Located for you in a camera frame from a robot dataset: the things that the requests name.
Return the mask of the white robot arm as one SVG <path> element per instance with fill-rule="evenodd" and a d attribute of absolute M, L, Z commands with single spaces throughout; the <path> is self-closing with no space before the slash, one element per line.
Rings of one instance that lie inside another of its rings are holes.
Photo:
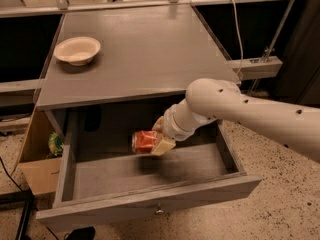
<path fill-rule="evenodd" d="M 232 82 L 207 78 L 193 81 L 185 98 L 157 120 L 153 129 L 159 135 L 151 153 L 172 150 L 178 141 L 216 120 L 238 123 L 320 162 L 319 108 L 250 97 Z"/>

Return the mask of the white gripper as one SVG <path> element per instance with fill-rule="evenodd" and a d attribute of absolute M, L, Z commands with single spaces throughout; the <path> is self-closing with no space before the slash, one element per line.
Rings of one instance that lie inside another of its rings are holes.
<path fill-rule="evenodd" d="M 191 123 L 192 114 L 186 105 L 172 105 L 152 127 L 153 131 L 162 131 L 164 135 L 160 134 L 157 137 L 151 154 L 161 156 L 176 146 L 175 141 L 184 141 L 189 138 L 194 133 Z"/>

